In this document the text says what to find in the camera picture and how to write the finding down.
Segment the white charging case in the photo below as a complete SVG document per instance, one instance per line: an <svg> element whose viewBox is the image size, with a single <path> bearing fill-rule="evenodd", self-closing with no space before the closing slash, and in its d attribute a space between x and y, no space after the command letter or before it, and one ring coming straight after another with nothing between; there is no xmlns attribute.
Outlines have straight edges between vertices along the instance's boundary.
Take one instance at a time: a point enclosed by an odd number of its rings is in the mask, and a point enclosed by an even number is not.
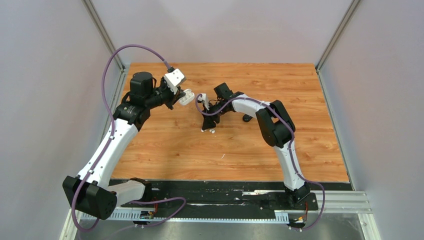
<svg viewBox="0 0 424 240"><path fill-rule="evenodd" d="M194 100L194 98L195 98L195 93L194 92L192 92L192 90L190 89L190 88L187 88L187 89L185 89L184 91L183 91L183 93L184 93L184 96L183 97L181 97L179 100L178 100L178 102L182 105L182 106L186 106L186 105L188 105L189 103L191 103L193 100Z"/></svg>

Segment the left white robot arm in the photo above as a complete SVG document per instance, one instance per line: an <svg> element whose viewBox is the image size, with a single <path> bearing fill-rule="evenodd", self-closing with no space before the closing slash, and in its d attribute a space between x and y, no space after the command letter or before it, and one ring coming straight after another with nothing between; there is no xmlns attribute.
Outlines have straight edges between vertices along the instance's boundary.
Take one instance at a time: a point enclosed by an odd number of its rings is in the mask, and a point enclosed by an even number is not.
<svg viewBox="0 0 424 240"><path fill-rule="evenodd" d="M171 68L154 86L149 72L137 72L130 80L130 90L112 115L112 122L94 155L74 177L67 176L62 187L72 208L100 220L109 218L116 207L135 201L149 206L153 201L152 184L140 178L110 185L112 173L132 139L139 133L153 108L166 105L173 109L192 100L190 89L181 89L186 80L178 68Z"/></svg>

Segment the black charging case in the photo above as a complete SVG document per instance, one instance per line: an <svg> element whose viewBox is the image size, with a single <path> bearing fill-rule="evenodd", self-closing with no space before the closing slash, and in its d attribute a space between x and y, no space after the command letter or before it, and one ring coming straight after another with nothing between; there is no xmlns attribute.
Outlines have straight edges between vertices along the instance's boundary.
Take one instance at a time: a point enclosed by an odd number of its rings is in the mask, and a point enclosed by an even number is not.
<svg viewBox="0 0 424 240"><path fill-rule="evenodd" d="M248 115L248 114L244 114L244 115L243 115L243 117L242 117L242 120L243 120L245 123L250 122L252 119L253 119L253 117L252 117L252 116L250 116L250 115Z"/></svg>

